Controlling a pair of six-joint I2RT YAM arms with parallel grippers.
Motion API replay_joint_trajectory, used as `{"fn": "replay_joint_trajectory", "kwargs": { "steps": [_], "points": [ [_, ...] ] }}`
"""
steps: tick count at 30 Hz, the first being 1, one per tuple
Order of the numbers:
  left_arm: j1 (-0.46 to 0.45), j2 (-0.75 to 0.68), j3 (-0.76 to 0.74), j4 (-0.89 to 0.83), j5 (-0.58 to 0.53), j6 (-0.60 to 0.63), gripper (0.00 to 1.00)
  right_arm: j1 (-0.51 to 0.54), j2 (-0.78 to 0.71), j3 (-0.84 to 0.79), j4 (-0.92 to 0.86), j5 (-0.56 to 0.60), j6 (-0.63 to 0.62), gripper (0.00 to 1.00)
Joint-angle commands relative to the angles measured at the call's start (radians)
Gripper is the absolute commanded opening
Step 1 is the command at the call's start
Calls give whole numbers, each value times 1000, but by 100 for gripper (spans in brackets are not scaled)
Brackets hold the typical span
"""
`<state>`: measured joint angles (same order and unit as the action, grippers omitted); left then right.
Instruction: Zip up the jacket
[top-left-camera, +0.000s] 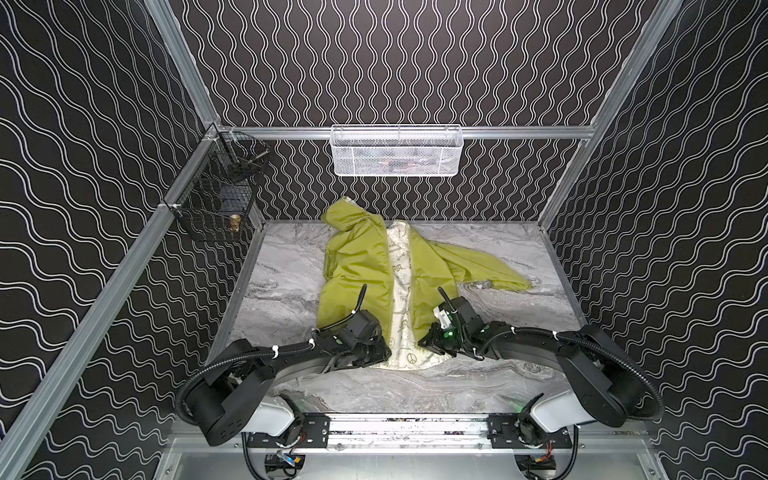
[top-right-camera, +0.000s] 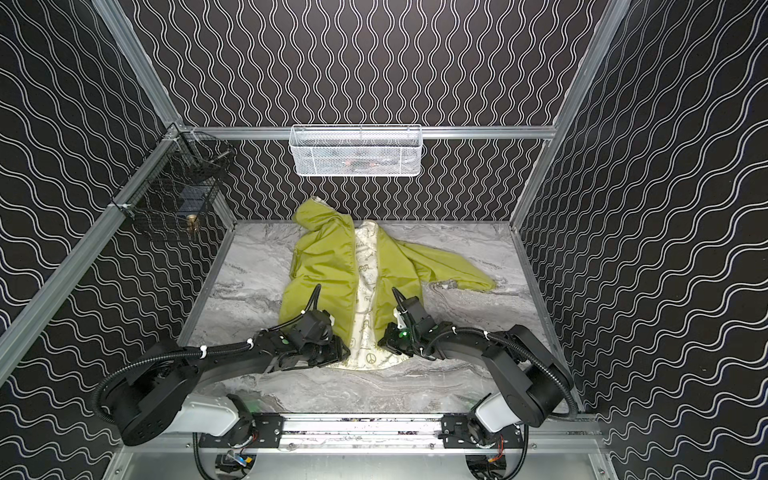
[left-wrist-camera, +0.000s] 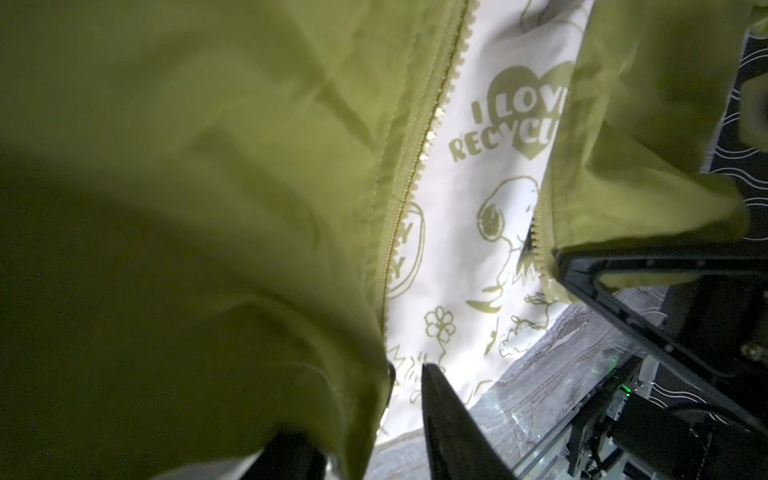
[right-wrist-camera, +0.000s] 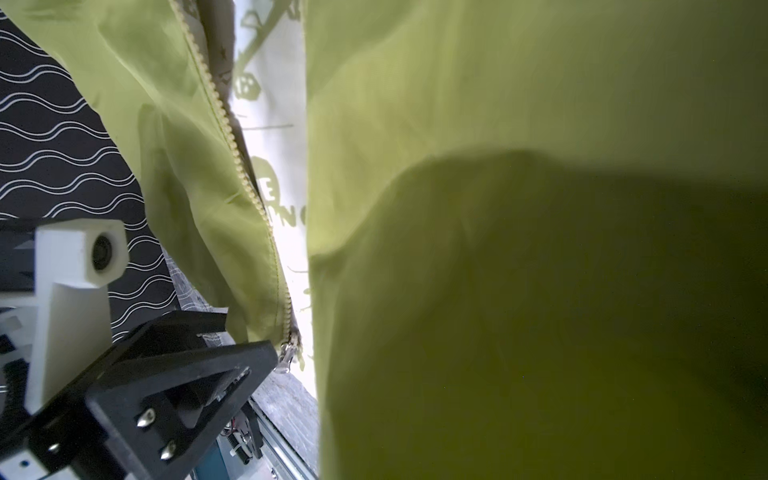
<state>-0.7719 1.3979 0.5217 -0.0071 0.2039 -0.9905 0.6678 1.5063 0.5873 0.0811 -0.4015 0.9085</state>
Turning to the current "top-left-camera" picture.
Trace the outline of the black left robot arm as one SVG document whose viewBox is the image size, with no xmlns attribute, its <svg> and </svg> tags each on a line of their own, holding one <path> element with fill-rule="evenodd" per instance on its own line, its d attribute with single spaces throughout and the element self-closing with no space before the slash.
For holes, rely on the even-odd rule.
<svg viewBox="0 0 768 480">
<path fill-rule="evenodd" d="M 200 429 L 209 445 L 220 446 L 244 431 L 273 386 L 378 365 L 390 356 L 383 327 L 366 310 L 294 344 L 267 348 L 237 340 L 182 383 L 174 409 L 182 421 Z"/>
</svg>

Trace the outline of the lime green printed jacket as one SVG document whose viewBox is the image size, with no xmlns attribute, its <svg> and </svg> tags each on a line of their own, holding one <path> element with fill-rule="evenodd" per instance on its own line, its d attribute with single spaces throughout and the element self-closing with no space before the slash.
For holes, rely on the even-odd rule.
<svg viewBox="0 0 768 480">
<path fill-rule="evenodd" d="M 363 309 L 383 327 L 391 357 L 386 370 L 418 371 L 447 360 L 419 347 L 436 320 L 433 309 L 461 284 L 487 283 L 502 291 L 527 291 L 531 282 L 497 257 L 450 243 L 426 239 L 405 221 L 386 223 L 344 197 L 322 220 L 335 229 L 326 245 L 317 324 L 326 327 L 353 310 Z"/>
</svg>

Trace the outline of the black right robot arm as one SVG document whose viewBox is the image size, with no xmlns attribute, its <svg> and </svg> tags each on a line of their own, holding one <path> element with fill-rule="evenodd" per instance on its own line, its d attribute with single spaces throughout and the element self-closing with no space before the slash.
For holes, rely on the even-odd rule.
<svg viewBox="0 0 768 480">
<path fill-rule="evenodd" d="M 565 377 L 563 386 L 540 393 L 518 414 L 518 427 L 553 433 L 597 422 L 618 428 L 628 420 L 657 421 L 664 402 L 645 371 L 603 330 L 587 325 L 555 331 L 484 321 L 458 297 L 436 308 L 436 320 L 418 345 L 438 355 L 474 360 L 517 360 L 548 367 Z"/>
</svg>

